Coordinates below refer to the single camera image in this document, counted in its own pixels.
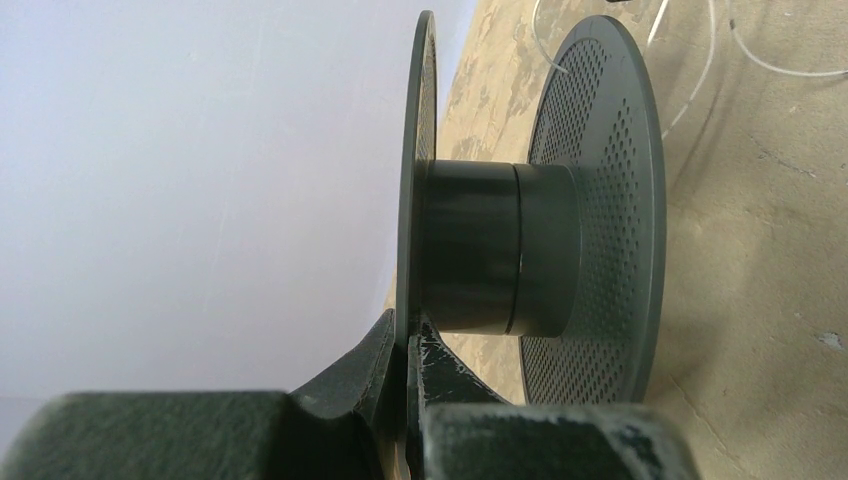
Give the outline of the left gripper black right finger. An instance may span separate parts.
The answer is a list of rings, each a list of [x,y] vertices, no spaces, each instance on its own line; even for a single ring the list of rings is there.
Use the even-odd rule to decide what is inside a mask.
[[[409,338],[405,459],[414,479],[697,479],[680,431],[639,404],[513,405],[425,316]]]

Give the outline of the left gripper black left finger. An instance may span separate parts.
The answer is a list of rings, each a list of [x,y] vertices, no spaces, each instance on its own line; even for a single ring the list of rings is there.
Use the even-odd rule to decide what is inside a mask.
[[[381,479],[373,413],[394,343],[385,311],[295,391],[78,392],[41,407],[5,479]]]

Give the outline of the black cable spool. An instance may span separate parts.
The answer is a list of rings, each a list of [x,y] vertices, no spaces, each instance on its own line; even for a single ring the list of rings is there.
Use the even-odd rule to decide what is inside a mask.
[[[554,57],[522,163],[436,154],[435,16],[413,37],[401,157],[395,348],[512,336],[530,404],[641,401],[659,331],[665,164],[644,58],[618,20]]]

